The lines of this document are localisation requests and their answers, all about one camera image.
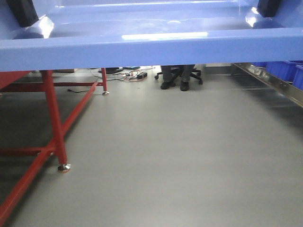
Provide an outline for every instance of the red crossbar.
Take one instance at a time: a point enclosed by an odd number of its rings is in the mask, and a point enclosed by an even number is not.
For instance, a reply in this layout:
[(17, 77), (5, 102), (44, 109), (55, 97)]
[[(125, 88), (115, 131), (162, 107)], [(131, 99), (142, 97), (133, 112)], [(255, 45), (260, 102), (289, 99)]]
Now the red crossbar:
[[(74, 86), (84, 86), (90, 87), (93, 86), (94, 82), (81, 82), (81, 83), (71, 83), (71, 82), (62, 82), (54, 83), (55, 87), (74, 87)], [(105, 83), (98, 82), (97, 86), (103, 86)], [(1, 89), (0, 92), (43, 92), (44, 86), (43, 83), (15, 83), (6, 86)]]
[(32, 165), (29, 167), (27, 172), (22, 176), (19, 182), (15, 185), (11, 193), (8, 195), (4, 203), (0, 207), (0, 226), (4, 224), (6, 219), (11, 214), (12, 210), (24, 195), (28, 186), (32, 183), (34, 177), (37, 175), (45, 161), (51, 155), (50, 151), (42, 151), (36, 159), (33, 161)]
[(43, 148), (0, 148), (0, 156), (36, 156)]
[(71, 125), (74, 123), (76, 118), (79, 116), (81, 111), (83, 110), (86, 103), (89, 101), (90, 97), (93, 95), (94, 91), (96, 90), (97, 82), (91, 86), (90, 90), (86, 93), (86, 95), (82, 98), (82, 100), (79, 102), (79, 104), (74, 108), (70, 116), (67, 118), (67, 120), (64, 122), (62, 126), (63, 134), (65, 135), (67, 131), (70, 129)]

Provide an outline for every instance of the epoxy floor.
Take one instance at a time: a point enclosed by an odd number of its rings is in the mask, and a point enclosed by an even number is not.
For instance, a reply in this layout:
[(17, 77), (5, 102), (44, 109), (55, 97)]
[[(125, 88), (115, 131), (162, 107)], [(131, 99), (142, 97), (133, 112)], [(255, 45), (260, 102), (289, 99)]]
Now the epoxy floor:
[[(302, 227), (302, 108), (250, 76), (161, 90), (156, 70), (98, 88), (66, 137), (71, 171), (51, 158), (6, 227)], [(83, 95), (57, 93), (64, 116)], [(2, 95), (1, 147), (48, 141), (43, 100)], [(0, 163), (4, 193), (29, 160)]]

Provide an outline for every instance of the office chair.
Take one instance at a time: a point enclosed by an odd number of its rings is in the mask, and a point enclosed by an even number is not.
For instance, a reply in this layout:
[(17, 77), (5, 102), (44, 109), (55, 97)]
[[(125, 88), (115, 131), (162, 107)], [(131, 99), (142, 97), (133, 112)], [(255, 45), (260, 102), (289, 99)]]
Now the office chair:
[[(181, 77), (183, 73), (183, 65), (174, 65), (172, 66), (170, 72), (173, 74), (171, 81), (174, 81), (176, 78)], [(158, 72), (155, 76), (155, 79), (159, 79), (159, 75), (162, 72)], [(197, 70), (196, 68), (193, 69), (192, 73), (190, 74), (191, 77), (196, 78), (199, 80), (199, 84), (203, 84), (203, 80), (201, 78), (201, 70)]]

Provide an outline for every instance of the metal foot pad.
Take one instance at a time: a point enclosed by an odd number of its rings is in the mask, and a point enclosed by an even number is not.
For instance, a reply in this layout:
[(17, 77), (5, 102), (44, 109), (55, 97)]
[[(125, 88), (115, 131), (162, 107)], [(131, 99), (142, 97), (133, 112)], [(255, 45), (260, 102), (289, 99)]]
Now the metal foot pad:
[(70, 164), (62, 164), (61, 166), (58, 167), (58, 172), (62, 174), (67, 173), (70, 170), (71, 170)]

